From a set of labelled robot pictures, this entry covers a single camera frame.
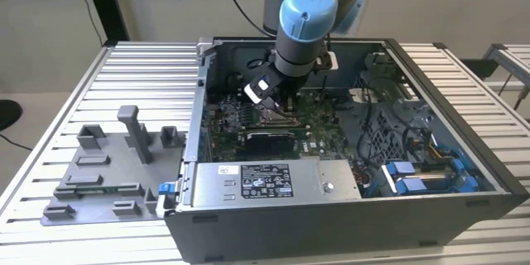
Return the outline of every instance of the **cable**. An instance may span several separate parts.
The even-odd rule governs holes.
[[[514,106],[514,110],[515,111],[519,108],[521,102],[522,102],[522,99],[518,99],[517,102],[515,102],[515,106]]]
[[[103,47],[103,39],[102,39],[102,36],[100,36],[100,34],[99,34],[99,31],[97,31],[97,28],[96,28],[96,24],[95,24],[95,22],[93,22],[92,12],[91,12],[91,6],[88,5],[88,0],[84,0],[84,3],[85,3],[85,5],[87,5],[87,11],[88,11],[88,16],[89,16],[89,18],[91,18],[91,23],[92,23],[93,31],[96,31],[96,34],[97,34],[99,44],[100,44],[100,46]]]
[[[15,145],[15,146],[17,146],[17,147],[20,147],[20,148],[24,148],[25,150],[29,150],[29,151],[33,150],[33,148],[27,147],[27,146],[24,146],[24,145],[20,145],[20,144],[15,143],[15,142],[13,142],[12,140],[9,140],[9,138],[8,138],[7,136],[4,136],[3,134],[0,134],[0,138],[3,138],[5,141],[8,141],[8,143],[9,143],[11,145]]]
[[[240,12],[240,14],[243,15],[243,17],[247,19],[250,25],[252,25],[252,27],[266,36],[268,37],[276,37],[274,34],[270,34],[268,32],[266,32],[262,28],[258,27],[258,25],[252,22],[252,20],[248,18],[244,10],[242,9],[242,7],[239,6],[238,0],[232,0],[235,6],[238,7],[238,10]]]
[[[266,63],[266,60],[262,58],[255,58],[247,62],[247,69],[252,70],[262,66]]]
[[[288,118],[298,118],[298,117],[303,117],[307,116],[312,113],[315,113],[315,111],[320,108],[322,103],[324,102],[324,90],[326,90],[326,81],[327,81],[328,77],[324,76],[323,80],[322,80],[322,91],[320,91],[320,100],[318,102],[318,105],[315,106],[314,110],[302,113],[302,114],[287,114],[286,112],[280,111],[279,109],[272,109],[272,111],[282,115],[283,117],[288,117]]]
[[[331,34],[327,35],[328,43],[327,43],[327,48],[328,52],[331,52]]]
[[[433,150],[434,155],[435,155],[438,158],[442,158],[442,155],[438,153],[438,150],[434,148],[434,146],[433,146],[433,145],[429,145],[429,147],[430,147],[430,149]]]
[[[499,95],[499,96],[501,96],[501,94],[502,94],[503,91],[505,91],[505,88],[506,88],[507,83],[510,82],[510,79],[511,79],[511,74],[507,76],[506,82],[505,82],[503,86],[501,87],[501,90],[499,90],[499,92],[498,92],[498,95]]]

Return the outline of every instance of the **blue latch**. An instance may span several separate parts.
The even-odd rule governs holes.
[[[393,161],[387,164],[390,175],[414,175],[415,169],[410,161]]]
[[[158,194],[159,195],[174,195],[175,194],[175,183],[174,182],[160,183],[160,185],[158,187]]]

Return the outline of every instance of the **white wall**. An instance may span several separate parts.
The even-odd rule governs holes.
[[[0,0],[0,92],[72,90],[99,48],[83,0]]]
[[[530,43],[530,0],[367,0],[356,35],[443,42],[479,58],[491,43]]]
[[[263,0],[238,0],[262,24]],[[119,0],[131,38],[196,41],[200,36],[258,36],[231,0]]]

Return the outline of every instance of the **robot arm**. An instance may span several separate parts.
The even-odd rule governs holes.
[[[296,92],[303,86],[310,72],[316,70],[315,62],[323,55],[324,38],[335,26],[339,6],[351,4],[352,1],[340,0],[283,0],[276,12],[272,64],[244,88],[255,104],[268,99],[263,104],[272,109],[271,95],[279,91]]]

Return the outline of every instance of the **aluminum table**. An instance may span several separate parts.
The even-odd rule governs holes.
[[[451,52],[402,44],[458,113],[530,191],[530,126]],[[102,49],[0,197],[0,264],[184,264],[163,220],[41,227],[83,124],[126,132],[120,105],[140,108],[148,131],[188,130],[196,44],[120,42]],[[530,264],[530,201],[475,224],[445,247],[259,260],[252,264]]]

